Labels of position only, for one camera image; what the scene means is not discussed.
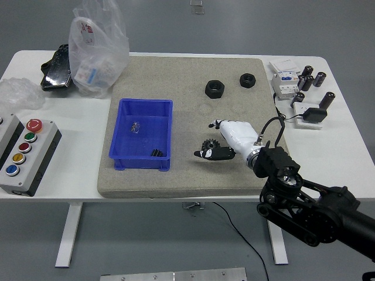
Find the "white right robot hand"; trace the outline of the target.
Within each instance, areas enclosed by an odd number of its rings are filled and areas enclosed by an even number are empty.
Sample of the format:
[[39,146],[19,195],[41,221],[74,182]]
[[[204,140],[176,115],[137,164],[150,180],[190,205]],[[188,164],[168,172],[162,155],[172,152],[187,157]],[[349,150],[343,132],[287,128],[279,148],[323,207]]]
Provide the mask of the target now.
[[240,154],[247,166],[256,160],[263,145],[258,143],[258,134],[248,122],[217,119],[209,124],[216,128],[226,140],[228,147],[220,146],[215,139],[206,139],[202,149],[194,155],[207,160],[230,160]]

